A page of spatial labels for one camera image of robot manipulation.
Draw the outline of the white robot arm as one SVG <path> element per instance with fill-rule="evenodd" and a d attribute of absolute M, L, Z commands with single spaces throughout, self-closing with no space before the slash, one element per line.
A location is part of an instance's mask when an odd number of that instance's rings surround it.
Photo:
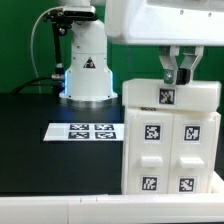
<path fill-rule="evenodd" d="M 163 46 L 168 85 L 185 85 L 193 69 L 177 65 L 181 46 L 198 60 L 205 46 L 224 46 L 224 0 L 56 0 L 62 29 L 73 32 L 72 62 L 63 97 L 74 102 L 114 99 L 107 43 Z"/>

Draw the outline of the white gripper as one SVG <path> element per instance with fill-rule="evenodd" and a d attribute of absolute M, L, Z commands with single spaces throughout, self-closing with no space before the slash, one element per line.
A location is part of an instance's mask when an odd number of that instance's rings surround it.
<path fill-rule="evenodd" d="M 160 46 L 164 82 L 186 85 L 203 46 L 224 46 L 224 0 L 107 0 L 105 32 L 112 43 Z M 186 46 L 179 68 L 178 46 Z"/>

